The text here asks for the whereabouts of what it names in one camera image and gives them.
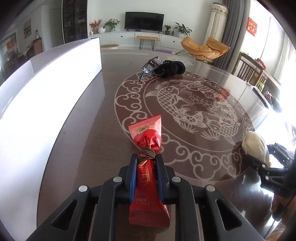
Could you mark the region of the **right hand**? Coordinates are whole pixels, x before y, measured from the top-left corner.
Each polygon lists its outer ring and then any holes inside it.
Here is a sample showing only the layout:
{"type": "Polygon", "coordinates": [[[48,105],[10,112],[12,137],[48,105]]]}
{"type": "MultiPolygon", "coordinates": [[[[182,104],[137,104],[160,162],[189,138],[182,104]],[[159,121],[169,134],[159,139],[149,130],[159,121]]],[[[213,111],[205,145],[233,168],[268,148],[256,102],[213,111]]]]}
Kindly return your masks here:
{"type": "Polygon", "coordinates": [[[295,214],[295,196],[283,198],[275,194],[271,210],[274,220],[281,220],[284,225],[288,225],[295,214]]]}

